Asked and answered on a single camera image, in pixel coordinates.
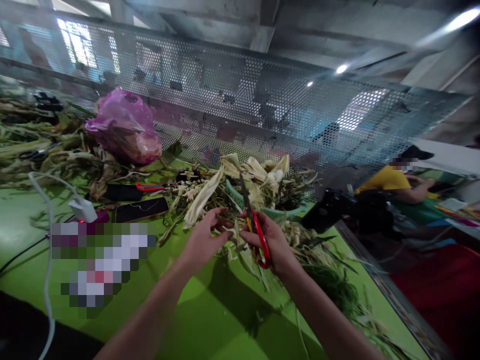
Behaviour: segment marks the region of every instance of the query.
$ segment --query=red scissors handle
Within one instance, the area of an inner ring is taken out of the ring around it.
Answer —
[[[272,265],[272,258],[270,256],[269,245],[267,244],[267,240],[265,239],[257,214],[253,211],[253,209],[251,212],[253,214],[253,225],[255,226],[256,234],[260,239],[261,250],[263,251],[263,258],[260,255],[260,249],[258,247],[255,248],[255,255],[258,258],[258,264],[263,269],[268,269]]]
[[[141,184],[138,183],[136,184],[136,188],[140,191],[143,192],[153,192],[157,190],[164,190],[165,187],[163,185],[150,185],[150,184]]]

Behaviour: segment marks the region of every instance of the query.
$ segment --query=ceiling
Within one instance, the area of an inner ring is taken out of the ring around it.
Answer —
[[[476,78],[466,76],[480,66],[479,25],[441,33],[476,5],[465,0],[17,1],[332,69],[345,64],[360,77],[479,93]]]

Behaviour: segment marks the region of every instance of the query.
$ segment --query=yellow shirt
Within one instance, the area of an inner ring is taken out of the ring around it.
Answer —
[[[355,190],[358,195],[365,190],[400,190],[410,189],[410,183],[407,177],[400,170],[395,170],[390,165],[373,175],[370,180]]]

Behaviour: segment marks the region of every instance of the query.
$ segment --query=black cap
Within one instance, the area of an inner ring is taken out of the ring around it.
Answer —
[[[401,153],[399,157],[394,159],[395,162],[411,162],[412,159],[428,160],[435,156],[434,153],[420,150],[417,146],[412,145]]]

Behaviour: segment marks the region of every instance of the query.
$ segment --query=hand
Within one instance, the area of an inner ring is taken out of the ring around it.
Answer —
[[[261,230],[265,236],[266,242],[270,249],[271,261],[273,264],[273,272],[281,279],[282,277],[290,274],[292,269],[297,267],[301,268],[300,263],[297,261],[294,253],[290,249],[290,245],[285,238],[285,235],[272,219],[270,219],[263,212],[256,212],[258,222],[261,225]],[[247,213],[244,212],[240,215],[241,218],[246,218]],[[257,234],[249,231],[247,222],[243,226],[240,236],[250,245],[258,248],[262,248],[260,239]]]
[[[234,225],[226,219],[219,217],[220,214],[226,213],[227,210],[227,207],[217,207],[210,210],[191,231],[180,258],[192,270],[193,275],[199,272],[215,255],[217,250],[234,235],[233,232],[223,228],[231,229]],[[220,231],[221,234],[212,236],[214,229]]]
[[[435,180],[434,179],[428,179],[428,180],[425,180],[423,183],[426,184],[428,186],[428,188],[430,189],[433,185],[435,185]]]
[[[420,184],[423,184],[425,182],[425,180],[419,178],[418,176],[414,176],[414,175],[405,175],[405,177],[407,178],[407,180],[409,182],[416,182],[416,183],[420,183]]]

